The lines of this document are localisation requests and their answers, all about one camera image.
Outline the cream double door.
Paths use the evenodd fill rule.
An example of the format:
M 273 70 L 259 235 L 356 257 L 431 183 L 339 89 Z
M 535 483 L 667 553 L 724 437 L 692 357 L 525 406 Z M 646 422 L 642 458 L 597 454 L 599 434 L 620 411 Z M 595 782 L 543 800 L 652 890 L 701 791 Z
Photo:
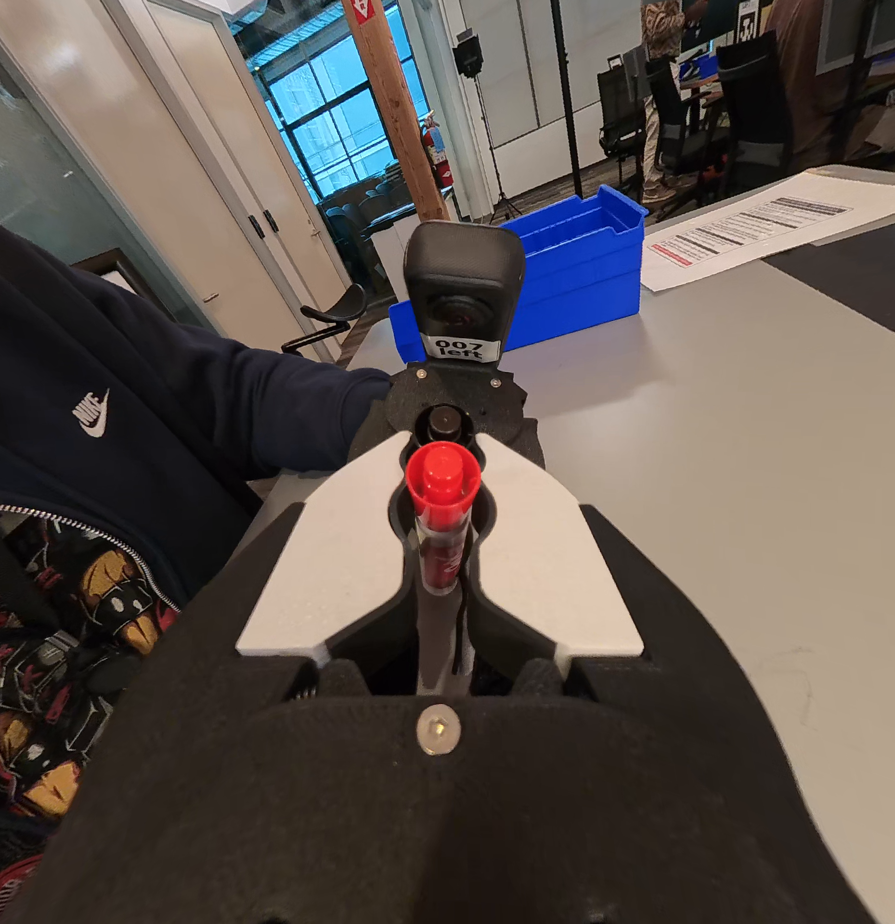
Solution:
M 322 312 L 351 280 L 222 12 L 202 2 L 103 1 L 131 52 L 288 306 L 290 333 L 319 359 L 345 332 Z

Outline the grey office chair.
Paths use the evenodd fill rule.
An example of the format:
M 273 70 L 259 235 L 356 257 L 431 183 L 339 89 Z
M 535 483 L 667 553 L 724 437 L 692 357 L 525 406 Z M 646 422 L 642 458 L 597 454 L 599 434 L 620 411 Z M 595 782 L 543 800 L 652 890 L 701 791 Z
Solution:
M 634 156 L 637 179 L 642 180 L 640 200 L 648 208 L 671 202 L 691 187 L 689 176 L 697 171 L 706 145 L 688 128 L 690 101 L 672 100 L 673 93 L 666 88 L 667 71 L 677 77 L 674 63 L 667 58 L 646 62 L 652 119 L 647 118 L 647 106 L 628 82 L 623 65 L 598 76 L 604 118 L 600 144 L 620 167 L 627 156 Z

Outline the wooden post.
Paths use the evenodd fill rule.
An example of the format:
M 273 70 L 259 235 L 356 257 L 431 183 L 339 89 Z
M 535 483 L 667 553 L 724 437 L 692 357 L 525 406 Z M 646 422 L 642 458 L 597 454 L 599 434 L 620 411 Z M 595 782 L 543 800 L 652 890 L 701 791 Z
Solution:
M 344 1 L 345 17 L 421 222 L 450 214 L 422 146 L 415 105 L 383 1 Z

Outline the black stand pole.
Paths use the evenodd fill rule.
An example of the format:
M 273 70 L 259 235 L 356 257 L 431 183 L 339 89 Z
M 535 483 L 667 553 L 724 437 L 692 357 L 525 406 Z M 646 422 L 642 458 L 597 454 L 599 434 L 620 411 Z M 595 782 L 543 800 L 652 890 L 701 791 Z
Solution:
M 551 17 L 553 21 L 555 48 L 557 51 L 557 69 L 560 81 L 562 96 L 562 106 L 564 109 L 564 120 L 566 125 L 567 141 L 569 147 L 569 162 L 571 169 L 571 181 L 574 194 L 580 200 L 584 198 L 580 157 L 578 148 L 578 139 L 575 124 L 575 114 L 571 97 L 571 86 L 569 79 L 569 57 L 567 52 L 564 24 L 562 19 L 562 10 L 560 1 L 550 1 Z

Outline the black whiteboard marker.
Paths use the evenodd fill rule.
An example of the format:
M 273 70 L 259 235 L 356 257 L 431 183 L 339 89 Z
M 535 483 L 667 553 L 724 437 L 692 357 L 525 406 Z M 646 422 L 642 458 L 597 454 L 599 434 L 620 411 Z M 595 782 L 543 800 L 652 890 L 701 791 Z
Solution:
M 466 445 L 470 433 L 468 415 L 446 404 L 424 410 L 415 424 L 415 438 L 419 445 L 437 442 Z

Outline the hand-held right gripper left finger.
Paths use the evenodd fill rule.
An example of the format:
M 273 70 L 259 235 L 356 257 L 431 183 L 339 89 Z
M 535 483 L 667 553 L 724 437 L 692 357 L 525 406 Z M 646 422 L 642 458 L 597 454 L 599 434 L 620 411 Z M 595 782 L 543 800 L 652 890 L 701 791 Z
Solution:
M 403 526 L 408 431 L 328 476 L 298 508 L 235 652 L 357 665 L 372 692 L 413 695 L 418 600 Z

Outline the blue plastic bin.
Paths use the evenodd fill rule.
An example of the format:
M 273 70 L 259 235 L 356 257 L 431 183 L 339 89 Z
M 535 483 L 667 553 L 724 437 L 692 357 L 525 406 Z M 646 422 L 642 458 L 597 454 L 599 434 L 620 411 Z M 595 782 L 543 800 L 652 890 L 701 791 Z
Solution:
M 587 200 L 572 196 L 504 225 L 428 221 L 407 244 L 403 275 L 438 270 L 475 276 L 496 255 L 498 233 L 515 234 L 526 257 L 523 287 L 505 352 L 637 314 L 648 211 L 608 186 Z

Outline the printed text paper sheet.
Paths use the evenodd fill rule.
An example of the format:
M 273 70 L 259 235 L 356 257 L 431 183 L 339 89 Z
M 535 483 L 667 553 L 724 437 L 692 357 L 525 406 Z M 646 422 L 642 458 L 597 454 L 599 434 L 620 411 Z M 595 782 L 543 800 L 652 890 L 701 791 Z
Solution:
M 895 173 L 819 167 L 651 227 L 641 286 L 660 293 L 895 215 Z

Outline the black office chair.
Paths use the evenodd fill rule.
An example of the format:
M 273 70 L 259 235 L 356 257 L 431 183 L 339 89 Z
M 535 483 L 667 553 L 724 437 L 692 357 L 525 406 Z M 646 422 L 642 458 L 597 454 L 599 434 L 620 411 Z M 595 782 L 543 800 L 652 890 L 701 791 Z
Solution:
M 729 122 L 720 196 L 728 198 L 788 176 L 794 130 L 773 31 L 719 48 L 717 62 Z

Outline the row of dark seats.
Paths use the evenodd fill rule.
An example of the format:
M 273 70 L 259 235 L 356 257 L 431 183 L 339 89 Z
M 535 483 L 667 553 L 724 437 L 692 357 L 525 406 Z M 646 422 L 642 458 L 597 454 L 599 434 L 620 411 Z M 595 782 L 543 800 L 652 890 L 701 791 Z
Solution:
M 392 213 L 397 217 L 413 214 L 415 206 L 407 183 L 403 179 L 391 181 L 383 175 L 371 176 L 334 191 L 323 197 L 319 209 L 331 214 L 338 209 L 357 226 L 363 237 L 369 225 Z

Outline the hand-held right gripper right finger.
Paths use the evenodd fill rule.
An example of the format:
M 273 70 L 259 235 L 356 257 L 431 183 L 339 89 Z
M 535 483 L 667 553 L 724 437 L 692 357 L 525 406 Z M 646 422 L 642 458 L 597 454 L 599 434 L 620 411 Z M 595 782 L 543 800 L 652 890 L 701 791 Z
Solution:
M 634 659 L 644 643 L 576 497 L 552 475 L 481 434 L 486 521 L 468 561 L 471 643 L 515 680 L 546 659 Z

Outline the red whiteboard marker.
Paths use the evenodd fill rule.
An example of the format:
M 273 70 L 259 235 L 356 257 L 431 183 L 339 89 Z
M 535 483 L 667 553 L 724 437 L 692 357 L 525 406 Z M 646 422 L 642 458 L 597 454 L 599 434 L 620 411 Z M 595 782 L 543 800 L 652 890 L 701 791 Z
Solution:
M 434 596 L 447 595 L 463 561 L 481 486 L 480 464 L 462 445 L 434 442 L 409 457 L 405 483 L 415 513 L 422 585 Z

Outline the black tripod light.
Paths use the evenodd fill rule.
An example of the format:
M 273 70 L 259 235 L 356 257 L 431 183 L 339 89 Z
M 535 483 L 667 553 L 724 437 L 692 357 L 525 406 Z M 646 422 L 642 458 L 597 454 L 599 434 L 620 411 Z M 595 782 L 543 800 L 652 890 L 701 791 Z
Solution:
M 496 159 L 495 146 L 493 143 L 493 133 L 488 120 L 488 115 L 480 85 L 480 74 L 483 67 L 483 53 L 480 46 L 480 39 L 472 29 L 465 29 L 456 35 L 456 45 L 453 49 L 454 63 L 457 73 L 473 81 L 476 95 L 480 107 L 480 116 L 483 123 L 487 139 L 487 147 L 492 160 L 493 171 L 498 189 L 498 199 L 493 208 L 490 218 L 490 224 L 504 224 L 517 217 L 522 216 L 521 210 L 511 201 L 504 190 L 501 174 Z

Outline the printed graphic shirt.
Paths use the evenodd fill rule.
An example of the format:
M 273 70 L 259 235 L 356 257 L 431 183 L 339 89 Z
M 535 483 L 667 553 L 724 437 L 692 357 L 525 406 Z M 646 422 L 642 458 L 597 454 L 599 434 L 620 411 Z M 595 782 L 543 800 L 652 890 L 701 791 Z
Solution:
M 71 809 L 123 690 L 178 615 L 120 539 L 0 503 L 0 918 Z

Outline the red fire extinguisher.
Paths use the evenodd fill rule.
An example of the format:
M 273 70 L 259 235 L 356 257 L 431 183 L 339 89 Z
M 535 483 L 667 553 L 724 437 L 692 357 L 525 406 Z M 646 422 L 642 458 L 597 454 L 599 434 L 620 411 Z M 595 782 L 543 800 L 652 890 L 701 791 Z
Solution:
M 420 120 L 419 137 L 439 190 L 445 191 L 453 187 L 454 180 L 445 142 L 433 111 L 426 113 Z

